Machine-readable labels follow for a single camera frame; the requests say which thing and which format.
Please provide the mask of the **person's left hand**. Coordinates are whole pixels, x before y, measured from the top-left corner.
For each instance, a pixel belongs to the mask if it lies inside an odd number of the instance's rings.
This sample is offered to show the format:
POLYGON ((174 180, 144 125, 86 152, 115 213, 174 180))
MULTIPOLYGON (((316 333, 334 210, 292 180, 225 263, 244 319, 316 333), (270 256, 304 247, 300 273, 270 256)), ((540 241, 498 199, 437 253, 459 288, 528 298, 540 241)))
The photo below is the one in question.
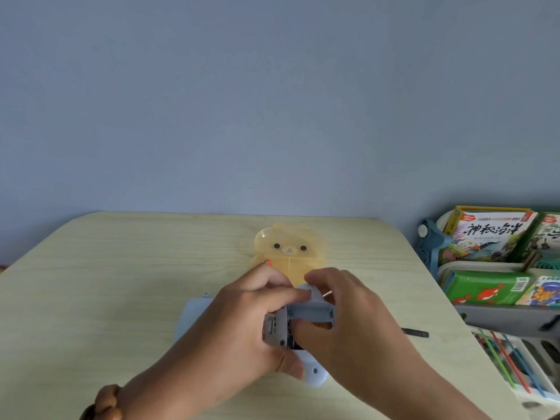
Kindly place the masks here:
POLYGON ((262 340, 264 317, 310 297, 294 287, 224 286, 192 327, 121 389, 122 420, 190 420, 271 374, 268 349, 285 348, 262 340))

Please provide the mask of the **person's right hand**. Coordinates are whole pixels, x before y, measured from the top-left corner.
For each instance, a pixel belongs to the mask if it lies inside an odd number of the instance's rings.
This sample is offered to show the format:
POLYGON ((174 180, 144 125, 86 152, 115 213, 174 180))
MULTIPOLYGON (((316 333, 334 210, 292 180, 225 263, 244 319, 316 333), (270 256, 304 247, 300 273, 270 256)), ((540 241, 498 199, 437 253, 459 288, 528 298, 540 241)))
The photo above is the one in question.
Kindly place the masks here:
POLYGON ((381 298, 349 271, 316 269, 304 280, 331 291, 330 300, 335 304, 332 343, 323 351, 308 352, 356 398, 377 356, 389 349, 415 349, 381 298))

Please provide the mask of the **grey plastic cover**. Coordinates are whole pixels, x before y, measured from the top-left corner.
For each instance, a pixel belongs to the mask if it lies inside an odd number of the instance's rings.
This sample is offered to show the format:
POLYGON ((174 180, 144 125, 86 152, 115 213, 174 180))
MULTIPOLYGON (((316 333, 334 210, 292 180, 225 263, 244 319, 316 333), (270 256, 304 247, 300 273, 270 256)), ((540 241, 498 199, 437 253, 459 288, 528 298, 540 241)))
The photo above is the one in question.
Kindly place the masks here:
POLYGON ((325 301, 306 301, 286 306, 288 320, 302 319, 310 323, 334 325, 335 306, 325 301))

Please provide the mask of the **white electronic toy device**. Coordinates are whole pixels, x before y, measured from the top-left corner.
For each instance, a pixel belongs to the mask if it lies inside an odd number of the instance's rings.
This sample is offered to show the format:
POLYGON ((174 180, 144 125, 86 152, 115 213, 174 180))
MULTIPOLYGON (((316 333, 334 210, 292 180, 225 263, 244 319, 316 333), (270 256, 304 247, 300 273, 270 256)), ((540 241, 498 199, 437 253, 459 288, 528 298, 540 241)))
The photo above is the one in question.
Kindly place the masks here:
MULTIPOLYGON (((298 286, 299 289, 305 289, 310 292, 311 297, 308 301, 325 301, 327 302, 323 294, 319 291, 319 289, 315 286, 310 284, 301 284, 298 286)), ((269 313, 265 316, 265 320, 263 323, 263 341, 270 346, 278 346, 283 347, 285 349, 289 349, 297 354, 298 358, 301 360, 305 377, 304 380, 308 386, 312 388, 321 387, 326 379, 328 378, 329 374, 324 367, 322 367, 319 362, 315 359, 315 357, 307 352, 305 349, 299 347, 291 333, 290 328, 291 320, 287 319, 286 315, 286 306, 278 309, 275 312, 269 313)), ((314 323, 319 327, 331 329, 333 326, 329 324, 320 324, 314 323)))

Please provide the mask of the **person's right forearm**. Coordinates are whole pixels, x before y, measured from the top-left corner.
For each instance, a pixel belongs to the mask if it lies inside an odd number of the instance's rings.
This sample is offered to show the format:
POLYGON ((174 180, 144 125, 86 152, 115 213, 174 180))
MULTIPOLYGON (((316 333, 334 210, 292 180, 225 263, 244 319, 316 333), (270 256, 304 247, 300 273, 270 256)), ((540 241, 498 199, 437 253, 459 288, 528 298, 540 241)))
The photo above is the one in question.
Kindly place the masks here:
POLYGON ((390 420, 492 420, 413 347, 377 356, 359 390, 360 401, 390 420))

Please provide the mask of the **yellow bear-shaped plastic box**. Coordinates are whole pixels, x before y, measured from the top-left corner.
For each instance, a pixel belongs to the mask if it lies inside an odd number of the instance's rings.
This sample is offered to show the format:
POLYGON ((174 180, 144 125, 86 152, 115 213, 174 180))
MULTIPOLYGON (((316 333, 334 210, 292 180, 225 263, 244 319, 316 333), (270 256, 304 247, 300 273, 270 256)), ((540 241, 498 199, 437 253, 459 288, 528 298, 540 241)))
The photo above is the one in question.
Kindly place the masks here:
POLYGON ((262 229, 254 239, 254 252, 249 268, 269 259, 294 287, 304 284, 306 273, 326 266, 324 239, 303 224, 276 223, 262 229))

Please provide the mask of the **white plastic shell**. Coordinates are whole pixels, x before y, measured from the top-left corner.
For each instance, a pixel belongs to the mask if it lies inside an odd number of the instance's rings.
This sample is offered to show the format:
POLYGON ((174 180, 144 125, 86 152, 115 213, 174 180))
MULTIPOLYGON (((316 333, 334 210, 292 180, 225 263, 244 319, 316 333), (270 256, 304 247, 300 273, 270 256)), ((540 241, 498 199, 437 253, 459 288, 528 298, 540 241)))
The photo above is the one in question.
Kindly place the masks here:
POLYGON ((200 297, 188 299, 175 326, 173 343, 176 343, 192 327, 212 302, 213 297, 208 292, 200 297))

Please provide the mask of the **blue toy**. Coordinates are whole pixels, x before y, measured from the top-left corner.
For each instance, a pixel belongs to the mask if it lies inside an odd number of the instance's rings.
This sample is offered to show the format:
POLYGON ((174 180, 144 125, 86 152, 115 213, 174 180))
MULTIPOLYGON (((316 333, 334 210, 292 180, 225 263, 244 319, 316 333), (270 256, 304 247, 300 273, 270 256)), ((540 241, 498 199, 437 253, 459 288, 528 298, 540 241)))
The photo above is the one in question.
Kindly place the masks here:
POLYGON ((451 244, 452 237, 439 230, 436 222, 424 219, 418 227, 419 243, 416 254, 436 281, 439 253, 451 244))

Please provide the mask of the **green box with fish print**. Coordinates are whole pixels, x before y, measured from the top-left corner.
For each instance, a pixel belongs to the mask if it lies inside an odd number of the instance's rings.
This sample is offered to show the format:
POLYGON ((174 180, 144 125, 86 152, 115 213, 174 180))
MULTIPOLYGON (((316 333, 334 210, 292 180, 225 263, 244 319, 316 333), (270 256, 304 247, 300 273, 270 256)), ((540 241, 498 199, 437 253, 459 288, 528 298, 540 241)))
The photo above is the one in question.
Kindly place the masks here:
POLYGON ((513 306, 535 278, 519 272, 490 272, 450 269, 440 280, 440 288, 453 304, 513 306))

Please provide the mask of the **green stick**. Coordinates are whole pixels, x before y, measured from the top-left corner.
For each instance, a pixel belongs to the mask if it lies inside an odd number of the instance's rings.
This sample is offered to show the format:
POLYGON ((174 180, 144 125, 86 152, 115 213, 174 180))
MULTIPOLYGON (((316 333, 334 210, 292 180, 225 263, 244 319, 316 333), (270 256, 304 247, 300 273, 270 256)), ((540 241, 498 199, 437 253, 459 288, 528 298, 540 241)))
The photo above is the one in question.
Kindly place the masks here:
POLYGON ((478 335, 484 341, 484 344, 486 345, 489 353, 491 354, 491 357, 493 358, 497 368, 500 370, 500 373, 508 382, 509 386, 511 388, 514 388, 516 383, 511 377, 510 371, 506 366, 508 362, 505 361, 505 356, 501 355, 501 350, 499 349, 497 342, 493 340, 491 337, 489 337, 483 329, 478 328, 478 332, 479 332, 478 335))

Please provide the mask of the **grey and white storage cart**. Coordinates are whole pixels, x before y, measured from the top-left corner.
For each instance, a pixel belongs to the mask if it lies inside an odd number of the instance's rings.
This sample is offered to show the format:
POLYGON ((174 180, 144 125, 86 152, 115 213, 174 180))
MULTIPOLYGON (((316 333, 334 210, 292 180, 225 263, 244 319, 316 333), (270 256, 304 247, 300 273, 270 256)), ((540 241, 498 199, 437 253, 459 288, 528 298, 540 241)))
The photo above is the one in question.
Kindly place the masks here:
MULTIPOLYGON (((438 220, 434 220, 442 232, 453 210, 447 212, 438 220)), ((452 261, 442 266, 438 265, 436 282, 440 287, 440 280, 450 269, 519 272, 530 274, 535 279, 538 275, 560 275, 560 270, 528 269, 528 264, 534 252, 526 261, 520 261, 522 242, 523 237, 505 262, 452 261)), ((503 336, 507 334, 512 344, 522 353, 545 393, 545 397, 542 397, 537 389, 531 386, 529 377, 523 373, 521 374, 531 388, 532 394, 525 392, 524 388, 517 382, 516 377, 514 377, 516 383, 514 388, 511 388, 508 384, 516 399, 527 411, 530 419, 560 419, 560 307, 479 305, 473 303, 452 303, 452 305, 507 384, 508 382, 494 363, 484 341, 478 335, 478 328, 483 329, 491 338, 490 331, 494 331, 502 339, 504 346, 508 347, 509 352, 510 348, 503 336)))

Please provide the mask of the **ocean picture book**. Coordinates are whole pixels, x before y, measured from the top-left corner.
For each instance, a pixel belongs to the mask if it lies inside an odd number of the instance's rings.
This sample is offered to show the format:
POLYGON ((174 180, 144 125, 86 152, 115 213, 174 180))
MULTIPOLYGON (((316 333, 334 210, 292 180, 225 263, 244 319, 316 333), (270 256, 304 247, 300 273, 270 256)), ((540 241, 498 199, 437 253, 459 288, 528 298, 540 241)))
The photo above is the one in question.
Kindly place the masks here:
POLYGON ((505 262, 537 216, 530 208, 457 205, 443 229, 451 241, 440 251, 438 265, 505 262))

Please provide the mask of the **blue stick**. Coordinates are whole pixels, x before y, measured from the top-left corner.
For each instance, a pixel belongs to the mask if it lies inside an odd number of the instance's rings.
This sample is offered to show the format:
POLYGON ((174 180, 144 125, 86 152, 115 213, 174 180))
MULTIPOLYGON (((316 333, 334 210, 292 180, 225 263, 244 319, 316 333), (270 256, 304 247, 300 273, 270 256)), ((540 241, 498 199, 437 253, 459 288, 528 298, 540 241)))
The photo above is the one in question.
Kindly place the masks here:
POLYGON ((533 374, 533 370, 530 368, 529 364, 526 363, 525 359, 522 356, 522 353, 517 349, 516 346, 512 344, 507 334, 503 335, 509 348, 510 348, 510 358, 514 361, 514 365, 516 366, 517 370, 521 373, 529 377, 531 381, 531 386, 541 394, 542 397, 545 397, 544 390, 540 382, 538 381, 537 377, 533 374))

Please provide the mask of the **colourful cartoon box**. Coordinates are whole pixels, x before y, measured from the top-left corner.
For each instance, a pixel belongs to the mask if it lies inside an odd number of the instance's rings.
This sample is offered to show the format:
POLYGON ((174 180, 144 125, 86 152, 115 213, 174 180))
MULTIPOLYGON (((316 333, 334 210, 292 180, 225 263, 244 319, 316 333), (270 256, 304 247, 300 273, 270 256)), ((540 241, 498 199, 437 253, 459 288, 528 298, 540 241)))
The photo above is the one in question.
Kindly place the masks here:
POLYGON ((515 304, 560 307, 560 275, 538 275, 515 304))

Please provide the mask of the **green picture book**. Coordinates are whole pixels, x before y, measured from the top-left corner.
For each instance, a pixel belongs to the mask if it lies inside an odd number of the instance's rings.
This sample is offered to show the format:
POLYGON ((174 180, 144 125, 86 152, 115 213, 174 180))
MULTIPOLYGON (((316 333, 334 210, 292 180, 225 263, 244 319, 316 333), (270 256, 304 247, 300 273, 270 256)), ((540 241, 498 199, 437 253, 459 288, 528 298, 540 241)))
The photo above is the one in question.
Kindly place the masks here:
POLYGON ((560 252, 560 211, 541 211, 523 235, 520 261, 534 251, 560 252))

